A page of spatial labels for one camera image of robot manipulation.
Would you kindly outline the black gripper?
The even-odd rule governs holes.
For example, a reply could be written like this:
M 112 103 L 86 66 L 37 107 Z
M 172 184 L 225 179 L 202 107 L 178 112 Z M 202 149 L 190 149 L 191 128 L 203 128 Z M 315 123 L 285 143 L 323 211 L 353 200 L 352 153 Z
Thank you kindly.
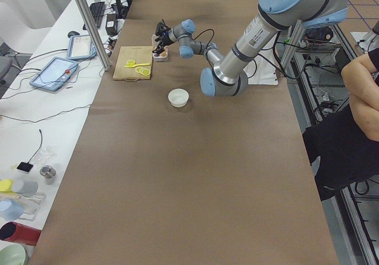
M 165 24 L 164 20 L 161 20 L 157 23 L 155 36 L 157 37 L 155 40 L 157 42 L 157 45 L 154 46 L 152 53 L 155 53 L 157 55 L 164 52 L 166 46 L 172 45 L 178 41 L 173 29 L 168 27 Z

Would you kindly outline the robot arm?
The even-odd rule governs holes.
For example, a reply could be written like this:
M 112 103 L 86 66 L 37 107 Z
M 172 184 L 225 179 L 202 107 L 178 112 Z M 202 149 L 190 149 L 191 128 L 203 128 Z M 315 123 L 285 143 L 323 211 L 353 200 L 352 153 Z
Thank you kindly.
M 155 33 L 158 45 L 153 53 L 159 55 L 166 46 L 178 42 L 181 57 L 203 55 L 210 64 L 200 76 L 203 94 L 236 96 L 248 87 L 244 68 L 279 31 L 297 21 L 301 21 L 304 28 L 340 23 L 346 18 L 347 3 L 348 0 L 259 0 L 257 16 L 226 56 L 222 56 L 214 43 L 205 44 L 192 38 L 193 20 L 184 20 L 174 28 L 160 22 Z

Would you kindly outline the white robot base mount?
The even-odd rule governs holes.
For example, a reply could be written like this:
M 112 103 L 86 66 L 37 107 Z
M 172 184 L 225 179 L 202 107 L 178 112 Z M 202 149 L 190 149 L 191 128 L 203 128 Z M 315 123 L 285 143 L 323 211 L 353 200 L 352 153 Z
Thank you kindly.
M 278 68 L 279 64 L 274 57 L 275 38 L 278 34 L 263 47 L 253 61 L 244 69 L 248 76 L 249 85 L 278 85 Z

